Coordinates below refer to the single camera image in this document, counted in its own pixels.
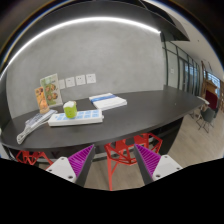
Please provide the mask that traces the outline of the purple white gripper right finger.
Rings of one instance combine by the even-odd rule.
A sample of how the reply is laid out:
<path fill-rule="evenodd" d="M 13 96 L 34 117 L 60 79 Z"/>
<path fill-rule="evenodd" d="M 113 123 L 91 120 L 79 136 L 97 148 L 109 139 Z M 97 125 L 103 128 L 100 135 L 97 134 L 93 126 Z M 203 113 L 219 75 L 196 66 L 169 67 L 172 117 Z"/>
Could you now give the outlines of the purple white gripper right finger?
<path fill-rule="evenodd" d="M 134 155 L 145 185 L 182 169 L 169 155 L 160 156 L 138 144 L 134 145 Z"/>

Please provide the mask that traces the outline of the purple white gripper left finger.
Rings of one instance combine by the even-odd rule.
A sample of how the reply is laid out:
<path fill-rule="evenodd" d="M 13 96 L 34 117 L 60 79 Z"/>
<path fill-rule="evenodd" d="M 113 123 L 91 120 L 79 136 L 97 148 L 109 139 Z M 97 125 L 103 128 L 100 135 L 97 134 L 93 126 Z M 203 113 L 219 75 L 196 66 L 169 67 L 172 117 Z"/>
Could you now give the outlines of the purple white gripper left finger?
<path fill-rule="evenodd" d="M 83 187 L 94 156 L 95 146 L 90 145 L 70 157 L 60 157 L 47 168 L 47 171 Z"/>

